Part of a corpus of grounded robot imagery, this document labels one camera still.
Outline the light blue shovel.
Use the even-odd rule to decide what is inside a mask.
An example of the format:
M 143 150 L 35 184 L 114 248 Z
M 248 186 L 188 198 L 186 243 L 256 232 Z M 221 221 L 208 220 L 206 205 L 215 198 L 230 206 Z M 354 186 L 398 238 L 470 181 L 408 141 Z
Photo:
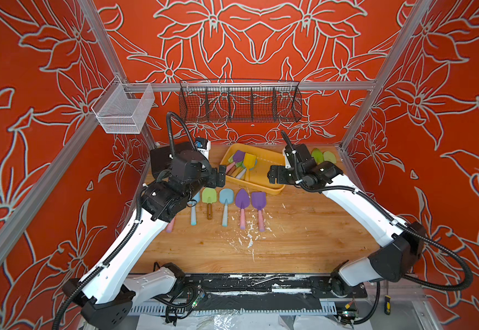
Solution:
M 197 225 L 197 222 L 198 222 L 198 218 L 197 218 L 197 204 L 200 202 L 200 193 L 197 192 L 192 198 L 191 200 L 189 201 L 189 206 L 190 206 L 190 209 L 191 209 L 191 225 L 192 226 L 196 226 Z
M 228 226 L 228 208 L 234 203 L 234 192 L 230 188 L 223 188 L 220 191 L 219 201 L 223 205 L 222 226 Z

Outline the purple pointed shovel pink handle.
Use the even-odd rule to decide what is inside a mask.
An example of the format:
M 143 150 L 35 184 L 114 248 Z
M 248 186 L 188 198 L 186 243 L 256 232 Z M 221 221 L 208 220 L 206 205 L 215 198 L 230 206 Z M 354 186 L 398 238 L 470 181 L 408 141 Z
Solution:
M 241 230 L 246 229 L 245 210 L 250 206 L 250 196 L 245 189 L 240 189 L 235 196 L 235 205 L 240 209 L 239 227 Z

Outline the pale green shovel wooden handle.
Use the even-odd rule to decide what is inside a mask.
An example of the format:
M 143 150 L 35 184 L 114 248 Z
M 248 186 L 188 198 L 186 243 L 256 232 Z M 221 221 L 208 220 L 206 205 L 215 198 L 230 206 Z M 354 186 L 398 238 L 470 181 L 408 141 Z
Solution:
M 326 162 L 331 162 L 333 164 L 337 163 L 337 156 L 331 151 L 323 152 L 323 160 Z

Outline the purple scoop shovel pink handle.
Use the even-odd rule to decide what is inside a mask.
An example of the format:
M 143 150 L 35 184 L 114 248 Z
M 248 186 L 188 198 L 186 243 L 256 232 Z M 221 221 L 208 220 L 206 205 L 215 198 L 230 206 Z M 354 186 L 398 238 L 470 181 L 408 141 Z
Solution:
M 176 218 L 174 217 L 170 223 L 166 226 L 166 232 L 168 233 L 171 233 L 173 232 L 173 228 L 174 228 L 174 225 L 175 225 L 175 221 L 176 221 Z

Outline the purple square shovel pink handle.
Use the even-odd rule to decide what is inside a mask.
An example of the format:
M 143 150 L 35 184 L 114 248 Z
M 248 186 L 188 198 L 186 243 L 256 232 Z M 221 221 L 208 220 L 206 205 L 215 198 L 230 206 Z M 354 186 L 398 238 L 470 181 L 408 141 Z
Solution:
M 245 157 L 245 152 L 241 150 L 237 150 L 232 156 L 232 160 L 230 164 L 227 166 L 227 173 L 235 169 L 238 166 L 238 164 L 243 161 L 244 157 Z

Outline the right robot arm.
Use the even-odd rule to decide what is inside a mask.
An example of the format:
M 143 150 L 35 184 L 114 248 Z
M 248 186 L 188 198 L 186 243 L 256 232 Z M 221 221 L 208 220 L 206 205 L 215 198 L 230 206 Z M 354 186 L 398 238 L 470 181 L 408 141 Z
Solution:
M 338 297 L 345 297 L 353 287 L 364 282 L 401 279 L 444 292 L 461 292 L 473 282 L 469 265 L 440 243 L 426 235 L 420 223 L 409 223 L 393 215 L 357 187 L 335 164 L 316 163 L 305 144 L 293 144 L 286 133 L 283 166 L 272 165 L 267 177 L 270 183 L 292 185 L 308 193 L 319 193 L 342 207 L 372 235 L 379 245 L 377 251 L 355 261 L 338 265 L 330 275 L 329 287 Z M 457 284 L 439 285 L 410 276 L 425 246 L 432 246 L 460 265 L 464 278 Z

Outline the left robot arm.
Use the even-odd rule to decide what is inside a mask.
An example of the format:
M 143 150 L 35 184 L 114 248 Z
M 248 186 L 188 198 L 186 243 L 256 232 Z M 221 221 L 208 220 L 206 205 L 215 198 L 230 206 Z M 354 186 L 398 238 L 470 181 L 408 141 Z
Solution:
M 150 298 L 160 298 L 181 283 L 183 272 L 172 263 L 136 278 L 129 273 L 150 243 L 176 215 L 186 209 L 203 188 L 222 188 L 226 181 L 224 166 L 209 161 L 211 142 L 203 137 L 188 137 L 178 149 L 172 132 L 175 118 L 189 132 L 180 115 L 167 113 L 169 146 L 151 151 L 150 160 L 162 166 L 154 181 L 137 191 L 136 208 L 115 242 L 93 269 L 63 287 L 66 300 L 58 309 L 52 328 L 59 329 L 67 309 L 78 305 L 81 316 L 97 329 L 113 329 L 131 308 Z

